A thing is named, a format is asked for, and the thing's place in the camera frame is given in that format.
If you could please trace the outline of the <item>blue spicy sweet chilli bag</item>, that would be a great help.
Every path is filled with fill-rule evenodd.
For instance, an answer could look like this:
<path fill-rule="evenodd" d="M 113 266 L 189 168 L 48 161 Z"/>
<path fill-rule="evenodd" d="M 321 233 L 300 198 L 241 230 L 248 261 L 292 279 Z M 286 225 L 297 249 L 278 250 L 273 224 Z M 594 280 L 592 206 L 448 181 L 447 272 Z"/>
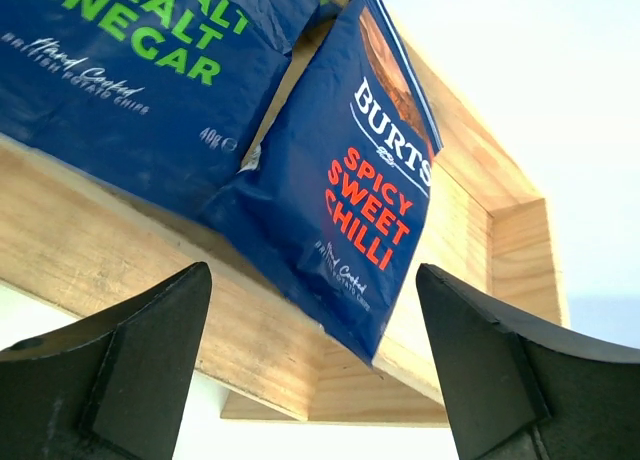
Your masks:
<path fill-rule="evenodd" d="M 368 363 L 424 229 L 441 149 L 383 0 L 349 0 L 253 159 L 205 217 L 287 300 Z"/>

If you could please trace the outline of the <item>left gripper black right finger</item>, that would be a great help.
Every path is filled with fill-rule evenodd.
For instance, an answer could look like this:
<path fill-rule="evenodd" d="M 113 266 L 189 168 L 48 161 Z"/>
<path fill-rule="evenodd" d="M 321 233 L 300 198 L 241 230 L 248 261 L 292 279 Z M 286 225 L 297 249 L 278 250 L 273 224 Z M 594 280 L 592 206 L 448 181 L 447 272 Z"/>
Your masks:
<path fill-rule="evenodd" d="M 639 352 L 423 264 L 416 287 L 462 459 L 636 459 Z"/>

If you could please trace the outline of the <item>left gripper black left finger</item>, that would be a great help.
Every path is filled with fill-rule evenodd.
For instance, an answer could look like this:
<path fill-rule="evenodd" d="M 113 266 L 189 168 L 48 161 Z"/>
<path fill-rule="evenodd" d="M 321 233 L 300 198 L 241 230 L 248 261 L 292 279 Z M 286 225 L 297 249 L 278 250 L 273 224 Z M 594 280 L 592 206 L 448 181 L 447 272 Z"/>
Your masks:
<path fill-rule="evenodd" d="M 2 350 L 2 458 L 172 458 L 211 292 L 196 262 Z"/>

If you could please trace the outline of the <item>wooden two-tier shelf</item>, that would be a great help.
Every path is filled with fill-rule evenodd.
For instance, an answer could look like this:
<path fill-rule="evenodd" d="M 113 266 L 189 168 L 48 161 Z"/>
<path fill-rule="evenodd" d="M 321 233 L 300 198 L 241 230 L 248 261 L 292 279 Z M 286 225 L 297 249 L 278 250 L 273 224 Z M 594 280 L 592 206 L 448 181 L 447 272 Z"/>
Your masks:
<path fill-rule="evenodd" d="M 417 251 L 475 288 L 567 325 L 543 195 L 460 96 L 411 61 L 445 148 Z M 218 236 L 1 143 L 1 277 L 90 314 L 191 260 L 208 263 L 213 304 L 197 368 L 226 386 L 226 419 L 353 425 L 446 422 L 420 303 L 408 281 L 371 367 L 280 298 Z"/>

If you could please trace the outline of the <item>blue sea salt vinegar bag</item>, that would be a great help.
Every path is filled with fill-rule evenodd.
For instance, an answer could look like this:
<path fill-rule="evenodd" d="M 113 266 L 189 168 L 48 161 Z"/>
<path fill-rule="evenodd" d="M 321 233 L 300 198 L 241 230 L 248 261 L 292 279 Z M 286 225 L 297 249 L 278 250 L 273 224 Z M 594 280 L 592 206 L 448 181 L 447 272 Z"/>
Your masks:
<path fill-rule="evenodd" d="M 1 131 L 189 219 L 333 0 L 1 0 Z"/>

